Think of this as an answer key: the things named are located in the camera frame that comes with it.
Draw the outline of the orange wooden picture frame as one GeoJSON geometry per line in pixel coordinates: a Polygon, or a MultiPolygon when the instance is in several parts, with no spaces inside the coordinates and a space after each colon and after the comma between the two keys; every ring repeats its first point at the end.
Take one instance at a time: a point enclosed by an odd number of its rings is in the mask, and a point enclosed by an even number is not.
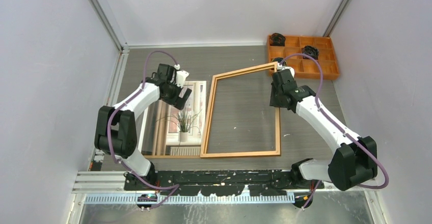
{"type": "Polygon", "coordinates": [[[202,135],[201,143],[201,158],[241,158],[241,157],[273,157],[281,156],[281,120],[280,120],[280,109],[275,109],[275,149],[272,151],[251,151],[251,152],[230,152],[230,153],[209,153],[208,143],[210,136],[210,129],[213,117],[214,101],[216,96],[216,90],[218,81],[221,79],[237,77],[250,73],[265,71],[265,70],[277,70],[279,64],[277,62],[261,64],[248,68],[238,69],[229,71],[221,74],[216,74],[212,77],[209,102],[206,110],[206,121],[204,131],[202,135]]]}

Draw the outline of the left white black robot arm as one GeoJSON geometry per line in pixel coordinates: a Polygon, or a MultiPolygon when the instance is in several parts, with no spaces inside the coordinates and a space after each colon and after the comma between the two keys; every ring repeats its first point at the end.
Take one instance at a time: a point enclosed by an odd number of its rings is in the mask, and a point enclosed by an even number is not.
{"type": "Polygon", "coordinates": [[[114,162],[125,165],[137,176],[137,184],[143,190],[151,190],[156,184],[154,164],[138,149],[136,120],[153,103],[164,103],[184,109],[191,94],[184,84],[189,73],[179,65],[160,64],[156,72],[146,77],[138,88],[114,106],[102,106],[98,111],[94,146],[112,157],[114,162]]]}

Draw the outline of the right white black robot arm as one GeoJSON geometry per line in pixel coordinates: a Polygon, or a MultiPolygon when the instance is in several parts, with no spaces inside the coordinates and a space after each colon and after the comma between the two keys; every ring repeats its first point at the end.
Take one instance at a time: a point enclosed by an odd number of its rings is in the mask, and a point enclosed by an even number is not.
{"type": "Polygon", "coordinates": [[[285,108],[308,122],[333,153],[327,161],[307,158],[291,166],[291,183],[305,188],[311,180],[331,182],[345,191],[378,174],[376,142],[349,130],[321,103],[308,86],[298,86],[288,69],[272,74],[270,105],[285,108]]]}

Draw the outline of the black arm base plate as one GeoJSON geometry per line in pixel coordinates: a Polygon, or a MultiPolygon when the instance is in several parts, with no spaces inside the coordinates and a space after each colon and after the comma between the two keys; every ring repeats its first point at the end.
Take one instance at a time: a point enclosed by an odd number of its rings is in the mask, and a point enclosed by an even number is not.
{"type": "Polygon", "coordinates": [[[210,171],[158,171],[148,183],[157,187],[179,188],[173,196],[209,197],[238,196],[245,189],[253,197],[279,196],[287,190],[312,190],[317,180],[294,182],[286,170],[210,170],[210,171]]]}

